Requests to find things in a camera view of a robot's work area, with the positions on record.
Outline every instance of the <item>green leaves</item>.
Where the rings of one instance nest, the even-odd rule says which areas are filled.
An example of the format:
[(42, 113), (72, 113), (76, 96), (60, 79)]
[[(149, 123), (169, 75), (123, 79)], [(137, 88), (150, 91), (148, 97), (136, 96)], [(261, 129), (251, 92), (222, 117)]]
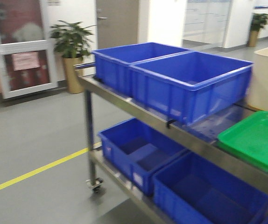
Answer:
[(62, 53), (65, 58), (75, 58), (90, 55), (90, 42), (92, 42), (87, 36), (93, 35), (91, 30), (87, 30), (89, 27), (80, 27), (80, 23), (68, 23), (63, 20), (59, 20), (63, 24), (55, 24), (51, 26), (52, 31), (50, 37), (56, 39), (54, 51)]
[(260, 31), (261, 28), (264, 28), (268, 23), (268, 14), (266, 13), (254, 13), (251, 21), (250, 30)]

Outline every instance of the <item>stainless steel cart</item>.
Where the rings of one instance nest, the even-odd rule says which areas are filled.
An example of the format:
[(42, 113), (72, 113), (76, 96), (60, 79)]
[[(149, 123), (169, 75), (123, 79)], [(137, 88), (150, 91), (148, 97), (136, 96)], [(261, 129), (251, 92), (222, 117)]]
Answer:
[[(93, 66), (93, 63), (80, 64), (75, 66), (75, 70)], [(174, 223), (155, 206), (151, 198), (146, 197), (110, 162), (104, 159), (100, 147), (94, 147), (92, 93), (97, 94), (218, 167), (268, 194), (267, 173), (218, 147), (217, 134), (254, 112), (245, 106), (243, 102), (214, 114), (204, 121), (191, 126), (184, 126), (151, 108), (145, 107), (134, 99), (116, 92), (96, 80), (93, 75), (79, 77), (79, 81), (85, 88), (85, 120), (90, 173), (88, 184), (94, 192), (97, 192), (102, 184), (102, 180), (96, 176), (96, 165), (98, 165), (155, 223)]]

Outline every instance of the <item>glass door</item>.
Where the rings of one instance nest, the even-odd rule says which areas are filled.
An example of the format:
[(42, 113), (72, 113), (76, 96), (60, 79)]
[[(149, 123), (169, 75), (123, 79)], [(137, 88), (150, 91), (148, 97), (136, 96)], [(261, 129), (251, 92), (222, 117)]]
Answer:
[(183, 46), (193, 49), (220, 47), (231, 0), (188, 0)]
[(44, 0), (0, 0), (0, 83), (4, 98), (57, 87)]

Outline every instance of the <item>yellow floor line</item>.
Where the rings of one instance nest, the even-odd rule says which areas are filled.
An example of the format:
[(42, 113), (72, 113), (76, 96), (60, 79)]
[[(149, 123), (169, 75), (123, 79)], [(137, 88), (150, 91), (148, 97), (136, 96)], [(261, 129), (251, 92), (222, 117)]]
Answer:
[(11, 185), (13, 185), (15, 183), (20, 182), (20, 181), (23, 181), (23, 180), (25, 180), (27, 178), (30, 178), (30, 177), (32, 177), (32, 176), (34, 176), (36, 174), (41, 173), (42, 171), (45, 171), (47, 169), (50, 169), (50, 168), (52, 168), (54, 166), (57, 166), (57, 165), (59, 165), (59, 164), (61, 164), (63, 162), (66, 162), (68, 160), (71, 160), (71, 159), (73, 159), (73, 158), (75, 158), (77, 156), (80, 156), (80, 155), (86, 153), (87, 151), (88, 151), (88, 148), (81, 149), (78, 152), (75, 152), (75, 153), (73, 153), (71, 155), (68, 155), (66, 157), (63, 157), (63, 158), (61, 158), (59, 160), (56, 160), (56, 161), (54, 161), (52, 163), (49, 163), (49, 164), (47, 164), (45, 166), (42, 166), (42, 167), (38, 168), (38, 169), (35, 169), (33, 171), (30, 171), (30, 172), (28, 172), (26, 174), (23, 174), (21, 176), (18, 176), (18, 177), (14, 178), (14, 179), (12, 179), (10, 181), (7, 181), (5, 183), (2, 183), (2, 184), (0, 184), (0, 190), (2, 190), (4, 188), (7, 188), (7, 187), (9, 187), (9, 186), (11, 186)]

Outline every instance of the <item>gold plant pot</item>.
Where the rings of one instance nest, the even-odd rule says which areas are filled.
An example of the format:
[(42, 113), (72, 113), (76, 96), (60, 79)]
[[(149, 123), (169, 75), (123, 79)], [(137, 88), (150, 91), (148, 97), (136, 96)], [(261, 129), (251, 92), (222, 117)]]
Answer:
[(255, 30), (250, 31), (249, 40), (248, 40), (248, 46), (249, 47), (255, 47), (256, 46), (258, 35), (259, 35), (258, 31), (255, 31)]
[(77, 73), (74, 70), (74, 65), (75, 64), (81, 64), (82, 59), (79, 58), (63, 58), (63, 67), (64, 67), (64, 72), (66, 76), (66, 80), (68, 83), (68, 92), (69, 93), (80, 93), (83, 92), (84, 88), (83, 86), (79, 83), (77, 75), (78, 76), (83, 76), (83, 71), (79, 70)]

